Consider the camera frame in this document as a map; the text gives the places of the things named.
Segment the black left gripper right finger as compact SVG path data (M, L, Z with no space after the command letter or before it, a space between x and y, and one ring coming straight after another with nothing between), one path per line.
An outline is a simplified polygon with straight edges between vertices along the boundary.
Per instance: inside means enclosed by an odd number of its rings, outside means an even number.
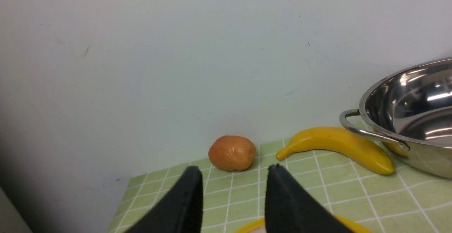
M267 233L351 233L279 164L268 169L265 193Z

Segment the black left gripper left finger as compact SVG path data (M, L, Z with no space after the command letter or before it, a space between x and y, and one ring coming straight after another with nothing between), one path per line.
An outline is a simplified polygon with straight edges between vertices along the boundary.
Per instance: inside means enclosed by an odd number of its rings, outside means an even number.
M187 167L174 186L127 233L200 233L203 217L202 173Z

